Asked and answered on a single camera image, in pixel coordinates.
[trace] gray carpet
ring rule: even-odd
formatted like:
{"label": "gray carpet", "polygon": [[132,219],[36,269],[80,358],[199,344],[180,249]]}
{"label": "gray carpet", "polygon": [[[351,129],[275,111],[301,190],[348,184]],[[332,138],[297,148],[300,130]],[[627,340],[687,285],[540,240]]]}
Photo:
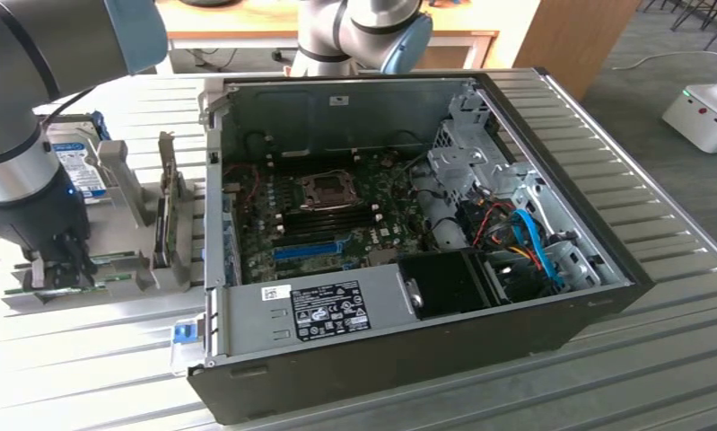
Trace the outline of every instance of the gray carpet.
{"label": "gray carpet", "polygon": [[717,82],[717,57],[664,57],[635,70],[611,70],[651,54],[703,49],[713,27],[701,32],[692,17],[672,32],[675,18],[657,9],[636,14],[583,105],[717,241],[717,154],[703,153],[661,121],[687,84]]}

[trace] circuit board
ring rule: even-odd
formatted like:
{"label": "circuit board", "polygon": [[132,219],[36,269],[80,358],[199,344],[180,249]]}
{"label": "circuit board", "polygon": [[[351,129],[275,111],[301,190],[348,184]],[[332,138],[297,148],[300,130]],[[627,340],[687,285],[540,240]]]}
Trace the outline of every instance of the circuit board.
{"label": "circuit board", "polygon": [[[268,163],[235,170],[239,174],[225,181],[227,191],[237,193],[243,283],[365,268],[425,251],[433,240],[425,234],[416,196],[409,193],[407,162],[397,154],[381,152],[363,154],[343,169],[307,174],[289,174]],[[321,192],[313,196],[309,188],[317,180],[331,194]],[[301,237],[289,236],[291,231],[285,231],[288,217],[316,216],[333,208],[356,212],[364,208],[373,219],[355,227],[341,224],[336,229],[325,227],[312,233],[324,240],[309,241],[309,255],[300,256],[305,249],[299,243]]]}

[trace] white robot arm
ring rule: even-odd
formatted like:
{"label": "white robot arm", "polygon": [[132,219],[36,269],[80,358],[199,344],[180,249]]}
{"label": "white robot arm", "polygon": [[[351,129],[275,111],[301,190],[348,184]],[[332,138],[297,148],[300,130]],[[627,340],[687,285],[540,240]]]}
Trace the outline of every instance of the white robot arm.
{"label": "white robot arm", "polygon": [[84,199],[32,108],[153,66],[167,47],[153,0],[0,0],[0,237],[33,262],[33,288],[88,286],[96,269]]}
{"label": "white robot arm", "polygon": [[292,76],[351,75],[352,59],[384,74],[411,71],[432,35],[420,0],[304,0]]}

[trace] table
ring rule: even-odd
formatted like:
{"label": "table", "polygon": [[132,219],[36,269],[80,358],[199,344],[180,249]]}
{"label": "table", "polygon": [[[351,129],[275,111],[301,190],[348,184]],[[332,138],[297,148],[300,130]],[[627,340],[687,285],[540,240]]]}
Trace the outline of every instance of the table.
{"label": "table", "polygon": [[[717,245],[553,79],[531,69],[488,74],[657,286],[556,352],[256,419],[235,431],[717,429]],[[105,92],[141,100],[119,103],[119,111],[112,104],[117,137],[141,139],[141,127],[151,136],[157,122],[196,118],[204,79],[128,79]],[[197,140],[184,142],[200,151]],[[0,315],[0,429],[217,430],[168,363],[171,325],[203,307],[193,289]]]}

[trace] barcode label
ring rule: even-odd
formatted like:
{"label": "barcode label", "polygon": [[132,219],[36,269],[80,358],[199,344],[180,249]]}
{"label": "barcode label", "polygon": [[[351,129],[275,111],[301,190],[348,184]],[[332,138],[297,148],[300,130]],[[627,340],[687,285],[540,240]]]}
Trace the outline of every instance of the barcode label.
{"label": "barcode label", "polygon": [[53,144],[52,148],[60,163],[65,167],[68,177],[81,192],[87,202],[99,201],[105,195],[105,184],[97,172],[97,168],[88,164],[88,149],[79,142]]}
{"label": "barcode label", "polygon": [[291,296],[291,285],[263,287],[263,301],[285,299]]}

